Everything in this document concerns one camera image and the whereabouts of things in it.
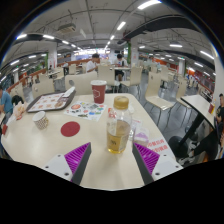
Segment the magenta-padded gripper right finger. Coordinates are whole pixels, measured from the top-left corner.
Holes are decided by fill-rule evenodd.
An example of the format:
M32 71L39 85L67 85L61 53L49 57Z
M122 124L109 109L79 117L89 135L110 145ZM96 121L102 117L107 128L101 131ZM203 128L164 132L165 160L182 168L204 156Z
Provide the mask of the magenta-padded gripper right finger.
M169 155L158 154L137 143L133 144L132 153L145 185L182 169Z

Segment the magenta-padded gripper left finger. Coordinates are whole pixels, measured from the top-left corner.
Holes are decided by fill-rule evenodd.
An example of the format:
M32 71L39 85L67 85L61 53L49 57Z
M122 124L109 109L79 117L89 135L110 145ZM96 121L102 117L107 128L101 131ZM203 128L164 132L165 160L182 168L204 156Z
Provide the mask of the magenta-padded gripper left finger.
M88 142L65 155L55 155L42 169L79 185L82 181L90 154L91 143Z

